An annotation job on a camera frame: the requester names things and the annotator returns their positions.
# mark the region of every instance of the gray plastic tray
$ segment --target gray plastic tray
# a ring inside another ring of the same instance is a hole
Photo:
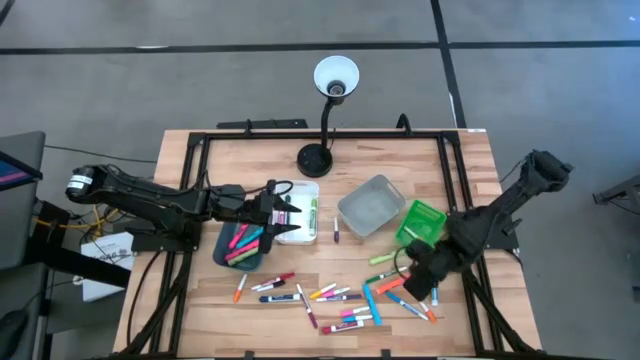
[[[407,201],[384,175],[376,175],[338,202],[338,211],[351,230],[368,236],[398,215]]]

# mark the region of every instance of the wooden table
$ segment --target wooden table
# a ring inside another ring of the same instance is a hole
[[[178,187],[189,132],[165,132],[155,182]],[[474,204],[487,204],[502,192],[487,133],[460,130],[460,139]],[[208,164],[211,182],[242,184],[245,189],[251,189],[264,185],[270,178],[303,179],[296,167],[296,154],[310,142],[302,139],[213,141]],[[457,201],[463,204],[452,149],[448,151]],[[332,282],[361,292],[366,278],[389,270],[391,264],[388,262],[369,266],[367,260],[394,248],[393,236],[407,209],[366,240],[357,238],[346,224],[341,223],[340,244],[333,242],[333,217],[337,215],[338,200],[374,175],[387,176],[407,198],[408,204],[420,199],[438,209],[448,210],[434,140],[339,139],[333,145],[332,154],[333,169],[315,180],[320,185],[319,232],[315,244],[283,246],[274,242],[259,270],[249,275],[238,304],[232,299],[242,274],[212,261],[222,224],[210,221],[203,225],[200,249],[194,254],[189,277],[178,351],[180,357],[243,356],[246,350],[255,351],[256,356],[378,356],[380,349],[390,349],[398,356],[474,354],[462,280],[458,274],[450,274],[440,284],[440,306],[433,308],[437,325],[416,318],[386,296],[375,296],[383,326],[373,326],[372,321],[367,321],[363,329],[332,335],[321,335],[313,329],[302,303],[261,304],[258,294],[249,291],[259,282],[295,271],[295,278],[270,293],[295,293],[295,284],[300,283],[309,295]],[[195,178],[196,168],[197,164],[194,164],[191,179]],[[519,264],[503,251],[489,250],[485,256],[496,305],[522,338],[539,348]],[[150,258],[151,254],[136,258],[114,351],[125,347],[133,293]],[[142,287],[132,323],[133,334],[140,331],[156,306],[163,266],[164,254],[152,266]],[[394,292],[417,305],[404,289]],[[340,323],[341,310],[363,306],[365,300],[313,302],[311,305],[319,325],[325,326]],[[486,315],[479,303],[478,307],[485,347],[491,349]],[[161,350],[167,349],[172,318],[173,310],[170,309],[163,326]]]

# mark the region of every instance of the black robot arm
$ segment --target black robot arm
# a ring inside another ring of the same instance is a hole
[[[414,264],[404,287],[417,300],[424,300],[449,272],[469,268],[492,236],[512,232],[520,220],[512,222],[510,216],[522,205],[543,192],[561,190],[569,181],[572,170],[571,165],[562,163],[547,151],[529,153],[518,181],[491,204],[449,215],[445,223],[446,240],[438,242],[435,248],[420,240],[409,244],[406,253]]]
[[[204,176],[197,179],[195,186],[176,190],[131,176],[115,165],[86,165],[73,171],[66,195],[76,203],[105,203],[148,220],[155,227],[153,236],[177,241],[189,238],[194,225],[211,219],[260,225],[265,227],[260,238],[262,253],[269,252],[273,237],[299,227],[271,224],[274,210],[300,212],[273,192],[276,181],[269,180],[258,195],[245,200],[248,192],[240,185],[197,188]],[[134,236],[149,235],[149,230],[128,230]]]

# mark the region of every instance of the monitor screen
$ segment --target monitor screen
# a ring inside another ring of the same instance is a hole
[[[42,179],[42,173],[0,151],[0,191]]]
[[[8,186],[30,180],[31,175],[18,169],[17,167],[8,164],[4,161],[0,161],[0,185]]]

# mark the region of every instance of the gray floor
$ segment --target gray floor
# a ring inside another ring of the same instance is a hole
[[[633,0],[441,3],[450,41],[640,38]],[[0,47],[435,41],[433,24],[429,2],[419,0],[17,0]],[[49,144],[155,158],[168,128],[294,117],[317,127],[322,99],[311,72],[331,53],[0,56],[0,135],[41,129]],[[341,53],[358,63],[362,82],[331,126],[388,127],[400,112],[414,127],[454,126],[437,50]],[[468,126],[488,129],[501,174],[532,148],[576,167],[566,189],[518,214],[544,348],[636,359],[640,305],[627,257],[640,249],[640,228],[633,215],[593,205],[591,193],[640,171],[640,49],[452,56]],[[73,166],[96,162],[106,161],[47,150],[39,196],[80,211],[63,190]],[[150,165],[119,165],[153,173]],[[53,358],[107,353],[114,327],[57,336]]]

